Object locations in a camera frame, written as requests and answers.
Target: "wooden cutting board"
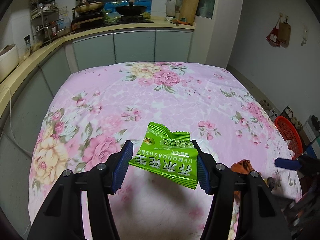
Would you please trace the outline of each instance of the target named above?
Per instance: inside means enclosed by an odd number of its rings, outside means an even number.
[[[193,25],[199,0],[183,0],[180,9],[179,20],[185,18],[190,25]]]

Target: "pink tablecloth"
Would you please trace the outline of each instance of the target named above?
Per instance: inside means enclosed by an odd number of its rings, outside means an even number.
[[[228,167],[249,159],[263,178],[276,179],[276,191],[301,197],[297,173],[273,164],[277,157],[291,158],[284,140],[227,70],[193,63],[131,62],[74,73],[60,88],[33,154],[31,221],[63,170],[90,170],[128,139],[135,155],[150,121],[171,131],[189,131],[202,151]],[[199,239],[211,200],[199,185],[192,190],[132,166],[122,188],[110,196],[122,240]],[[230,239],[237,209],[235,205]]]

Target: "red plastic basket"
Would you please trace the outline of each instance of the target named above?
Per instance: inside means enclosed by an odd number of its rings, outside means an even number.
[[[294,152],[294,156],[292,156],[292,159],[298,158],[300,155],[302,155],[302,142],[293,124],[284,116],[278,116],[276,118],[275,125],[278,128],[283,139],[285,141],[291,141],[288,148],[289,150],[292,150]]]

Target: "snack bag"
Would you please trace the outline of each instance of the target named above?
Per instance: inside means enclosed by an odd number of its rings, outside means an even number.
[[[189,132],[170,132],[162,124],[150,122],[143,143],[129,164],[195,189],[197,156]]]

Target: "frying pan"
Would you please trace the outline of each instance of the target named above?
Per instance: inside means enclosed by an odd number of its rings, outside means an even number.
[[[88,11],[93,11],[93,10],[99,10],[102,9],[104,6],[104,2],[96,2],[96,1],[91,1],[91,0],[82,0],[82,3],[73,10],[77,12],[77,14],[81,15],[83,13],[86,13]]]
[[[129,5],[118,6],[116,11],[123,16],[137,16],[143,14],[147,6],[133,5],[133,1],[129,1]]]

